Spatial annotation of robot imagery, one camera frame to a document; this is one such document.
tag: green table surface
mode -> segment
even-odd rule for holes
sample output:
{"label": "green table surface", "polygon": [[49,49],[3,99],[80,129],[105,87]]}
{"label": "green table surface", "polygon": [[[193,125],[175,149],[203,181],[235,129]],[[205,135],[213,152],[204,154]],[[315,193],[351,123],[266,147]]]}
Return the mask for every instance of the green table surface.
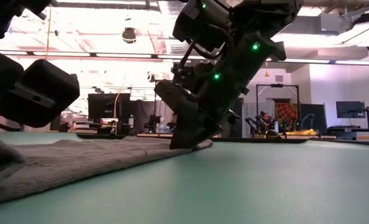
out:
{"label": "green table surface", "polygon": [[[74,134],[0,134],[12,144]],[[0,204],[0,224],[369,224],[369,146],[212,148]]]}

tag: workstation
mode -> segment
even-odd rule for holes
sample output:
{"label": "workstation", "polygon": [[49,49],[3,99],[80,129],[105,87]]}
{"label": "workstation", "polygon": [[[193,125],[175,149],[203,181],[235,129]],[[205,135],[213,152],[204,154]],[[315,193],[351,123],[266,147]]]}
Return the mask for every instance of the workstation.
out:
{"label": "workstation", "polygon": [[0,223],[369,223],[369,1],[28,2]]}

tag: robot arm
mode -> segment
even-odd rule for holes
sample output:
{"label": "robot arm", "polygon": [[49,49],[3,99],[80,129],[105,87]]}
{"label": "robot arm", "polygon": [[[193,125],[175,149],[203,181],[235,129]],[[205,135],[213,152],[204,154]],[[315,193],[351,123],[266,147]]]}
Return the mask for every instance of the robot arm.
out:
{"label": "robot arm", "polygon": [[[249,92],[246,86],[266,59],[286,59],[283,43],[270,38],[294,21],[302,5],[303,0],[244,1],[233,8],[219,0],[187,2],[173,35],[187,41],[189,49],[172,68],[173,80],[155,87],[177,113],[171,149],[190,148],[219,134],[221,125],[236,116],[229,109]],[[186,67],[193,49],[215,63]],[[212,55],[215,49],[220,52]]]}

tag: computer monitor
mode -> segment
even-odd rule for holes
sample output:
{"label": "computer monitor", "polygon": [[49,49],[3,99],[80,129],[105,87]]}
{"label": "computer monitor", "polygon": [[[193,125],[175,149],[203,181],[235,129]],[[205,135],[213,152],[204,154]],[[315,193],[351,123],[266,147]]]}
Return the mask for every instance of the computer monitor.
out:
{"label": "computer monitor", "polygon": [[363,101],[337,101],[336,113],[338,118],[365,118],[365,104]]}
{"label": "computer monitor", "polygon": [[88,94],[88,112],[89,118],[113,118],[114,117],[114,104],[118,94]]}

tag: green led light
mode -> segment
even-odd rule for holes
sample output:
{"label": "green led light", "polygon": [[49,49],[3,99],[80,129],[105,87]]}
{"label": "green led light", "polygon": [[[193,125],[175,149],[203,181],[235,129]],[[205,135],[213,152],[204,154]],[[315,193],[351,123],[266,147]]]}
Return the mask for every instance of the green led light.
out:
{"label": "green led light", "polygon": [[259,43],[255,43],[252,45],[252,50],[259,50],[260,48],[260,44]]}

